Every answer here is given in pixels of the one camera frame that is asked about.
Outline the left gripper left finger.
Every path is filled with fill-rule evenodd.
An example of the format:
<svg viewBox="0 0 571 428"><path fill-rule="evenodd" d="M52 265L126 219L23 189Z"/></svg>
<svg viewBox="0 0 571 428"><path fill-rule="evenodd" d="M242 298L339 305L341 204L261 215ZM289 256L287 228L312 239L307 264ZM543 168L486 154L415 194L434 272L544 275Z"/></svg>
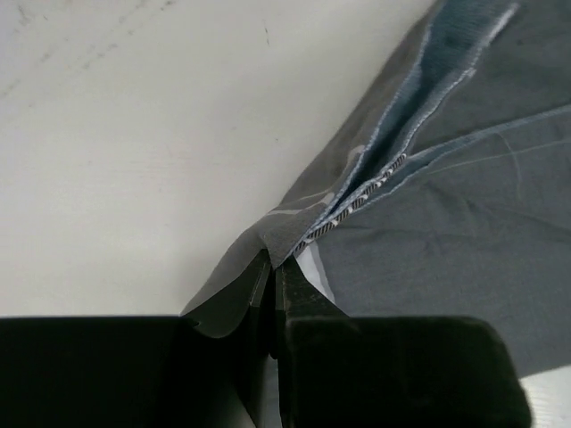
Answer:
<svg viewBox="0 0 571 428"><path fill-rule="evenodd" d="M261 251L183 316L3 318L2 426L262 426L271 283Z"/></svg>

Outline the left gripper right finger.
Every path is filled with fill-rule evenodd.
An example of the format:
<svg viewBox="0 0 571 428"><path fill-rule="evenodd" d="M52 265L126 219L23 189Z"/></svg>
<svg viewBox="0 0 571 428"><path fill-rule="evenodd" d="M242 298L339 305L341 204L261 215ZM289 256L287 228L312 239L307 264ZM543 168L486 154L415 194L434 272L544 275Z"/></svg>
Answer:
<svg viewBox="0 0 571 428"><path fill-rule="evenodd" d="M350 317L288 260L276 273L285 427L529 427L500 336L472 317Z"/></svg>

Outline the grey cloth placemat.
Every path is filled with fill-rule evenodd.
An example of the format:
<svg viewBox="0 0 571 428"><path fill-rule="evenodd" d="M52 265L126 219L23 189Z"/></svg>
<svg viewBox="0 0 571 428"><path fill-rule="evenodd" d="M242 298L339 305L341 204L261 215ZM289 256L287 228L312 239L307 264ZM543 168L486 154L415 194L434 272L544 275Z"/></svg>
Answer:
<svg viewBox="0 0 571 428"><path fill-rule="evenodd" d="M262 251L351 316L490 323L521 376L570 363L570 4L439 1L196 308Z"/></svg>

